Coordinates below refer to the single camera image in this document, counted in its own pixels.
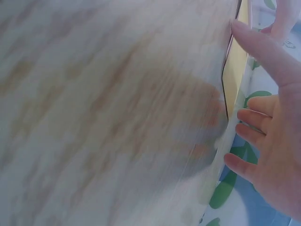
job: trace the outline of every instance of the fingernail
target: fingernail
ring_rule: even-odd
[[[242,23],[238,20],[232,20],[231,27],[236,29],[244,29],[244,30],[249,29],[249,26],[247,24]]]

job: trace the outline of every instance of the finger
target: finger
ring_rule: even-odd
[[[242,123],[236,125],[235,131],[237,134],[245,139],[247,142],[254,145],[257,149],[261,150],[262,143],[265,139],[265,135],[250,128],[249,126],[246,126]]]
[[[266,28],[263,28],[260,30],[261,33],[264,33],[264,34],[268,34],[268,33],[271,33],[272,31],[272,27],[273,25],[271,24],[270,26],[266,27]]]
[[[224,156],[224,162],[230,170],[240,175],[242,178],[253,183],[254,173],[256,165],[246,162],[234,154],[226,154]]]
[[[257,59],[278,86],[301,82],[300,63],[286,53],[271,37],[253,31],[239,21],[232,22],[231,29],[240,46]]]
[[[261,112],[272,117],[277,101],[277,95],[267,97],[253,97],[248,100],[247,105],[250,109],[256,112]]]
[[[254,126],[263,133],[267,134],[272,118],[262,113],[255,112],[249,109],[241,109],[237,113],[239,120]]]

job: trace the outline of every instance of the yellow edge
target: yellow edge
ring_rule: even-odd
[[[249,23],[248,0],[242,0],[238,20],[246,24]],[[222,74],[229,118],[233,114],[234,105],[238,96],[238,90],[246,68],[246,62],[247,53],[239,46],[236,40],[233,39]]]

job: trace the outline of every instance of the blurry surface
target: blurry surface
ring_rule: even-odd
[[[196,225],[236,6],[0,0],[0,225]]]

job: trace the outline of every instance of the wood grain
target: wood grain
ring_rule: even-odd
[[[0,2],[0,225],[196,225],[221,167],[237,0],[13,2]]]

